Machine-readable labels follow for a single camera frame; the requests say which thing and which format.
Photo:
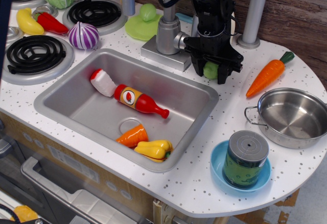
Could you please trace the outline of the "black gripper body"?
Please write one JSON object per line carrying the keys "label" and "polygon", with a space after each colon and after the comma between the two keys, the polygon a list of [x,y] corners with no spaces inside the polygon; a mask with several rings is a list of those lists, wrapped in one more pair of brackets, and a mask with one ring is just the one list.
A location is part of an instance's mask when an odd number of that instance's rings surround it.
{"label": "black gripper body", "polygon": [[224,33],[198,37],[186,37],[183,40],[184,50],[191,54],[201,54],[208,62],[222,64],[227,62],[241,63],[244,57],[230,44],[230,36]]}

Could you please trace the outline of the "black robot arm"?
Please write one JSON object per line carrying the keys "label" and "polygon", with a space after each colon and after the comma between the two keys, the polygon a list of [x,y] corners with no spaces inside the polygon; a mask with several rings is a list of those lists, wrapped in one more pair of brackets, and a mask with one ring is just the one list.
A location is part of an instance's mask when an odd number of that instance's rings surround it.
{"label": "black robot arm", "polygon": [[[165,9],[180,0],[158,0]],[[217,64],[218,84],[224,84],[233,71],[242,69],[243,56],[230,43],[231,22],[235,19],[233,0],[191,0],[198,17],[198,36],[181,37],[175,46],[191,56],[196,73],[203,76],[205,64]]]}

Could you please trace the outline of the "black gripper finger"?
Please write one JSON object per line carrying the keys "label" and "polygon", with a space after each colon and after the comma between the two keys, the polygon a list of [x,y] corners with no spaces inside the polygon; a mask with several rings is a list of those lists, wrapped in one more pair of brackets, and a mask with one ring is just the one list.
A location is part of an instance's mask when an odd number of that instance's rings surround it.
{"label": "black gripper finger", "polygon": [[207,63],[207,61],[203,58],[203,56],[200,54],[191,54],[191,61],[193,64],[193,67],[195,69],[195,72],[199,76],[203,76],[204,73],[204,66]]}
{"label": "black gripper finger", "polygon": [[228,76],[231,75],[233,71],[240,72],[242,69],[242,64],[237,62],[227,62],[219,64],[218,67],[218,84],[224,84]]}

